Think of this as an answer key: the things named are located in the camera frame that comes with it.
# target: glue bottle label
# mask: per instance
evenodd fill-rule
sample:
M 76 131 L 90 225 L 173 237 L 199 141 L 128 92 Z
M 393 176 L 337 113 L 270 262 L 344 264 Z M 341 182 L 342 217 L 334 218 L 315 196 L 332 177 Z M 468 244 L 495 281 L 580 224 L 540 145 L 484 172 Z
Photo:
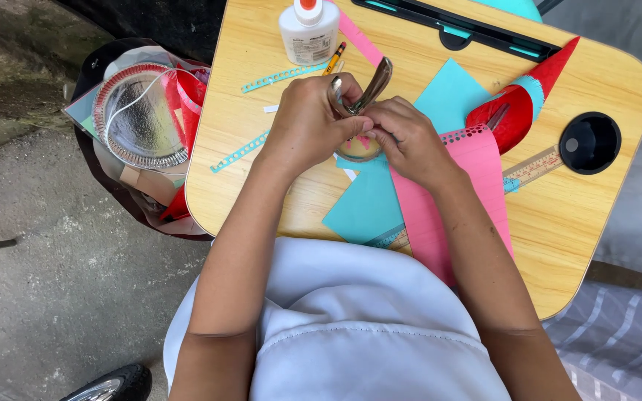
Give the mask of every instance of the glue bottle label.
M 333 30 L 312 38 L 291 37 L 292 50 L 296 63 L 320 63 L 331 57 Z

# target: white glue bottle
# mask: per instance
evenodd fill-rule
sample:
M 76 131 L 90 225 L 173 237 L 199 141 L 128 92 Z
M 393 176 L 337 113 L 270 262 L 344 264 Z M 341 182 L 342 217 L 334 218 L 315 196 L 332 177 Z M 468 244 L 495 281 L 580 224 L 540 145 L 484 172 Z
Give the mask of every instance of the white glue bottle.
M 294 0 L 279 16 L 286 57 L 300 66 L 328 60 L 336 51 L 338 7 L 324 0 Z

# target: black tire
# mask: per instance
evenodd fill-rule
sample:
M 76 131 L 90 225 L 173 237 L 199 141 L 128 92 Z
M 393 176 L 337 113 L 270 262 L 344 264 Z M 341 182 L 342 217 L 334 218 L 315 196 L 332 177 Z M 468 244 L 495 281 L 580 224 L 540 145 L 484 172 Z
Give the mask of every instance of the black tire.
M 76 400 L 77 397 L 81 397 L 86 394 L 86 392 L 90 392 L 94 387 L 106 383 L 109 380 L 113 380 L 112 383 L 117 383 L 115 379 L 119 380 L 119 384 L 113 385 L 115 390 L 113 396 L 108 398 L 108 401 L 146 401 L 150 395 L 150 388 L 153 386 L 153 375 L 150 373 L 150 370 L 145 366 L 134 364 L 113 370 L 95 379 L 84 387 L 61 398 L 61 401 Z

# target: wheel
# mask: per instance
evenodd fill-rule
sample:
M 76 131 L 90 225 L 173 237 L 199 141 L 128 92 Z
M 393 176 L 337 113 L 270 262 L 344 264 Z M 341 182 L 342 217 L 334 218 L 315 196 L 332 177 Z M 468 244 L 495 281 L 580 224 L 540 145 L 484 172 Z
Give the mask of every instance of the wheel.
M 61 401 L 146 401 L 153 375 L 142 365 L 128 365 L 88 383 Z

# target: hand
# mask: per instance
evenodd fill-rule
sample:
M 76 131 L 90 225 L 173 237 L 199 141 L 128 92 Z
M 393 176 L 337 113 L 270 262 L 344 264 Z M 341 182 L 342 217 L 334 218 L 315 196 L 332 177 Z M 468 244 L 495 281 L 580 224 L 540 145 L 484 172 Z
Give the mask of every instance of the hand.
M 363 94 L 349 73 L 295 79 L 284 90 L 274 123 L 257 156 L 291 180 L 322 163 L 348 138 L 373 126 L 368 117 L 343 118 L 334 114 L 326 91 L 335 76 L 341 76 L 344 103 L 352 104 Z
M 432 122 L 404 98 L 380 101 L 364 112 L 376 125 L 366 135 L 375 138 L 388 162 L 401 176 L 427 190 L 439 177 L 460 171 L 438 137 Z

